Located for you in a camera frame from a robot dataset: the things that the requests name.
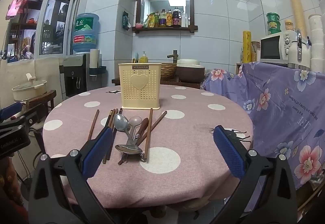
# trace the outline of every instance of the yellow cylinder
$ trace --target yellow cylinder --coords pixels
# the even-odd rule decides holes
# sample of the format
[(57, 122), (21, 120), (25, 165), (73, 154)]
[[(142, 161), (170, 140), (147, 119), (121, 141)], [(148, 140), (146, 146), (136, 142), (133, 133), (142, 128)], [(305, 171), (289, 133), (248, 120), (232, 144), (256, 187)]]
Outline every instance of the yellow cylinder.
[(251, 62), (251, 32), (243, 31), (243, 63)]
[(303, 15), (303, 6), (301, 4), (301, 0), (291, 0), (291, 6), (294, 11), (296, 21), (295, 28), (300, 30), (303, 37), (307, 38), (306, 21)]

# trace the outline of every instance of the stack of green containers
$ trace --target stack of green containers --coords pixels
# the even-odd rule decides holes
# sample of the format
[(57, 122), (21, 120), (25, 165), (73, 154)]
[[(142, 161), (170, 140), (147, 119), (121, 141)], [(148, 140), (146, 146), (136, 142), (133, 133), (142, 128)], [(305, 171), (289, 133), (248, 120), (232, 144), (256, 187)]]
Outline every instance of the stack of green containers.
[(269, 35), (281, 32), (280, 16), (276, 13), (266, 14), (268, 19)]

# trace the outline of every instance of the microwave oven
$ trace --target microwave oven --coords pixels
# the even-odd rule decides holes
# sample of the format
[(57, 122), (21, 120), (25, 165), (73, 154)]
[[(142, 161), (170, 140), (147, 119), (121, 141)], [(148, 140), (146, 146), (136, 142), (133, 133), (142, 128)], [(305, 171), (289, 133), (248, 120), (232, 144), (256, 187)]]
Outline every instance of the microwave oven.
[(285, 30), (262, 38), (259, 61), (288, 64), (288, 54), (292, 42), (297, 42), (297, 33), (293, 30)]

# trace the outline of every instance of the pink tablecloth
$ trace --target pink tablecloth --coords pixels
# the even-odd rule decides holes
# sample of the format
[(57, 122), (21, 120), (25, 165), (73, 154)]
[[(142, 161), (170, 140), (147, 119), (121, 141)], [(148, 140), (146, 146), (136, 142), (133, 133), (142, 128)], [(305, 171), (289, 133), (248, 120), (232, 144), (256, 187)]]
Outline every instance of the pink tablecloth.
[[(113, 108), (121, 107), (121, 94), (106, 93), (119, 87), (82, 93), (59, 104), (47, 117), (43, 139), (47, 153), (66, 155), (87, 141), (97, 109), (100, 110), (93, 137), (100, 132)], [(211, 195), (230, 176), (210, 129), (217, 125), (247, 131), (252, 122), (239, 105), (229, 99), (194, 88), (160, 86), (160, 110), (165, 118), (153, 130), (148, 163), (129, 161), (119, 166), (121, 153), (113, 148), (111, 159), (101, 164), (88, 183), (104, 207), (146, 207), (177, 203)], [(148, 110), (124, 109), (123, 114), (146, 118)], [(127, 136), (117, 132), (115, 144)], [(243, 143), (248, 149), (249, 143)], [(73, 198), (70, 188), (67, 195)]]

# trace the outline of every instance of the utensil holder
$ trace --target utensil holder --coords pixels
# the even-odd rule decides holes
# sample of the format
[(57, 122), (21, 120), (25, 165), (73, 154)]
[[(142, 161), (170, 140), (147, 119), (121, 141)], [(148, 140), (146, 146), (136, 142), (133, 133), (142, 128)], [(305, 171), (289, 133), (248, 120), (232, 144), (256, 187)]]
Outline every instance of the utensil holder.
[(160, 63), (119, 64), (123, 109), (160, 109)]

